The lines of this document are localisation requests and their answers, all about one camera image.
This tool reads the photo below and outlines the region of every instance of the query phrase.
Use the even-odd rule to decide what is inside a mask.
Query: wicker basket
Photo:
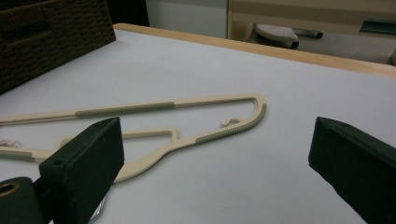
[[[0,94],[115,39],[106,0],[0,0]]]

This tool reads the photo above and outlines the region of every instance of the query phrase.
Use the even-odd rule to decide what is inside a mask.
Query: plastic hanger
[[[192,145],[201,144],[204,142],[212,141],[221,137],[232,135],[235,133],[241,133],[248,129],[253,128],[256,124],[262,120],[265,110],[266,103],[264,98],[258,93],[240,93],[225,96],[216,97],[200,97],[176,100],[173,102],[159,102],[142,105],[123,105],[109,108],[94,108],[79,111],[63,111],[55,113],[43,113],[33,115],[20,115],[13,117],[0,118],[0,126],[11,125],[11,124],[22,124],[42,121],[53,121],[60,119],[84,119],[93,117],[104,117],[104,116],[117,116],[122,114],[141,113],[148,111],[156,111],[163,109],[178,108],[184,106],[194,105],[211,105],[221,104],[228,102],[240,102],[240,101],[253,101],[255,106],[253,113],[247,119],[229,119],[225,123],[221,123],[220,128],[214,131],[209,131],[195,136],[179,139],[177,130],[175,129],[153,129],[153,130],[141,130],[129,133],[123,133],[122,138],[136,138],[143,136],[153,136],[160,134],[170,135],[171,142],[165,146],[159,147],[156,150],[150,152],[146,156],[129,163],[125,163],[121,168],[115,182],[119,182],[136,175],[139,175],[146,171],[149,167],[154,165],[161,157],[166,153],[173,151],[178,148],[188,147]],[[55,150],[62,147],[67,143],[70,138],[65,138],[55,148]],[[19,160],[19,161],[43,161],[52,155],[55,150],[42,150],[42,149],[31,149],[21,147],[0,147],[0,158]]]

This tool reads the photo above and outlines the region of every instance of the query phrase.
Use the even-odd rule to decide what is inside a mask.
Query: white surface
[[[97,223],[364,223],[308,166],[317,116],[396,146],[396,79],[117,31],[118,41],[0,96],[0,116],[255,91],[267,113],[245,133],[177,150],[110,190]],[[122,116],[123,130],[175,127],[181,137],[249,115],[252,105]],[[52,148],[100,119],[0,127],[1,138]],[[133,160],[167,141],[125,143]],[[38,178],[0,161],[0,179]]]
[[[151,27],[225,38],[227,0],[146,0]]]

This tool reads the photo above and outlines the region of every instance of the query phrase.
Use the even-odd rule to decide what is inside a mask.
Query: hanger grip strip
[[[0,158],[13,161],[35,161],[35,158],[32,157],[32,152],[1,150]]]
[[[127,105],[114,108],[81,110],[75,113],[76,118],[86,119],[104,116],[118,116],[125,114],[143,113],[149,111],[166,110],[175,108],[174,102],[165,102],[149,105]]]

